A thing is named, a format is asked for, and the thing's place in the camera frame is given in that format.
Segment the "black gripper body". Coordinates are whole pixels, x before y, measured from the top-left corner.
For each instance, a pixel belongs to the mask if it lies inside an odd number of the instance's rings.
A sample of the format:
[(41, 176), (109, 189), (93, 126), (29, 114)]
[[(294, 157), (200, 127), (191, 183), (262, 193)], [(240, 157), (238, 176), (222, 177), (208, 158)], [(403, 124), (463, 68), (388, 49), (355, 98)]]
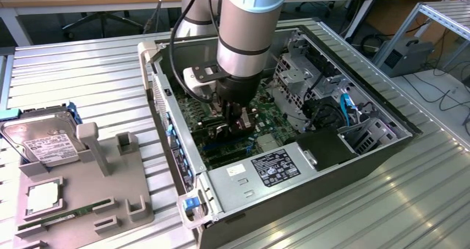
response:
[(259, 86), (259, 77), (226, 77), (215, 81), (215, 93), (219, 102), (232, 102), (247, 106)]

